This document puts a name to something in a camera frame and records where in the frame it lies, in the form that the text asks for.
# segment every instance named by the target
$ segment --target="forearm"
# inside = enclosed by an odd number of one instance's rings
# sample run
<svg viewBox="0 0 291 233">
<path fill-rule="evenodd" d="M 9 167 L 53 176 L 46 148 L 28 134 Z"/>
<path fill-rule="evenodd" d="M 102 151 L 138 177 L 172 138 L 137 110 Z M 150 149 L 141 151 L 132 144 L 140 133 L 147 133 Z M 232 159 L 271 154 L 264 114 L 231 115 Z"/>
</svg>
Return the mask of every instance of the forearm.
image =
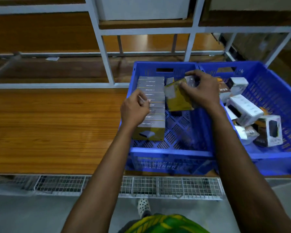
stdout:
<svg viewBox="0 0 291 233">
<path fill-rule="evenodd" d="M 240 228 L 243 226 L 248 232 L 271 230 L 277 227 L 278 219 L 289 221 L 275 193 L 241 144 L 224 108 L 217 107 L 209 114 L 220 177 Z"/>
<path fill-rule="evenodd" d="M 62 232 L 108 232 L 129 152 L 132 129 L 121 127 L 70 212 Z"/>
</svg>

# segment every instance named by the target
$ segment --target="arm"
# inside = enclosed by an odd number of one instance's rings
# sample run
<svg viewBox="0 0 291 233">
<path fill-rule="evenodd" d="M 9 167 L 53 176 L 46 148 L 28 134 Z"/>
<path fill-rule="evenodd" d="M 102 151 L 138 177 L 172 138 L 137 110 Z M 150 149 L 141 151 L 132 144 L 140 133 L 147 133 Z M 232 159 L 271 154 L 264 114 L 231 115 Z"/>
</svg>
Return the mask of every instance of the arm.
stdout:
<svg viewBox="0 0 291 233">
<path fill-rule="evenodd" d="M 212 119 L 220 177 L 240 231 L 291 232 L 291 219 L 252 163 L 220 105 L 217 80 L 199 70 L 187 74 L 200 78 L 197 88 L 187 84 L 182 88 Z"/>
<path fill-rule="evenodd" d="M 138 96 L 146 102 L 139 105 Z M 149 111 L 149 101 L 135 90 L 121 106 L 122 124 L 80 198 L 74 204 L 62 233 L 108 232 L 118 199 L 132 133 Z"/>
</svg>

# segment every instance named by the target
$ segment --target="person's left hand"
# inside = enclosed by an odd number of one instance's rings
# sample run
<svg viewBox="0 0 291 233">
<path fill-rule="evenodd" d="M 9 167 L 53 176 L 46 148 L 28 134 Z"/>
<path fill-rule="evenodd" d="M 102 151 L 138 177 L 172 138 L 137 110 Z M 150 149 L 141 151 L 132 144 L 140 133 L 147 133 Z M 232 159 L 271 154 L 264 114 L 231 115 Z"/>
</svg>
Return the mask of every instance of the person's left hand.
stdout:
<svg viewBox="0 0 291 233">
<path fill-rule="evenodd" d="M 140 100 L 139 96 L 145 100 L 142 105 L 138 102 Z M 121 105 L 121 127 L 133 132 L 136 127 L 142 123 L 147 114 L 150 113 L 149 106 L 150 101 L 144 93 L 141 90 L 136 89 Z"/>
</svg>

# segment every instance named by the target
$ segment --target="foot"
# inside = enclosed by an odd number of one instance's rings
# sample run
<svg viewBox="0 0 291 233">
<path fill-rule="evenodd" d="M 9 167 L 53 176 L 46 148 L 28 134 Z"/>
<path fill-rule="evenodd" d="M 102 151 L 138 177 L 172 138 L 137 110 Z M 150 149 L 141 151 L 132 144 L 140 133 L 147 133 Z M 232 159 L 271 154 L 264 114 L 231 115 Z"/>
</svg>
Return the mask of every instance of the foot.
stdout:
<svg viewBox="0 0 291 233">
<path fill-rule="evenodd" d="M 139 214 L 140 218 L 145 217 L 144 213 L 147 215 L 151 215 L 149 201 L 148 201 L 148 199 L 139 199 L 138 200 L 138 214 Z"/>
</svg>

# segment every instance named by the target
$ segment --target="person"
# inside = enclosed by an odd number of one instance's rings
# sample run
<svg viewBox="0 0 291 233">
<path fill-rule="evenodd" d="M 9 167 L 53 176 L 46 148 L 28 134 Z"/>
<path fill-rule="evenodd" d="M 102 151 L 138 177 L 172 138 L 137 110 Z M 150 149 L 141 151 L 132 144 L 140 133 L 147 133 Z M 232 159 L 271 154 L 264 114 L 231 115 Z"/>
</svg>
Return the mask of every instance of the person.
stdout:
<svg viewBox="0 0 291 233">
<path fill-rule="evenodd" d="M 187 72 L 200 78 L 198 87 L 181 84 L 190 98 L 212 120 L 215 155 L 220 177 L 240 232 L 289 232 L 291 219 L 257 170 L 220 105 L 218 83 L 199 70 Z M 139 96 L 145 100 L 138 103 Z M 149 101 L 135 90 L 121 106 L 122 124 L 91 180 L 73 206 L 62 233 L 108 232 L 118 198 L 132 133 L 149 113 Z M 119 232 L 208 232 L 181 215 L 151 215 L 146 199 L 139 200 L 142 219 L 126 224 Z"/>
</svg>

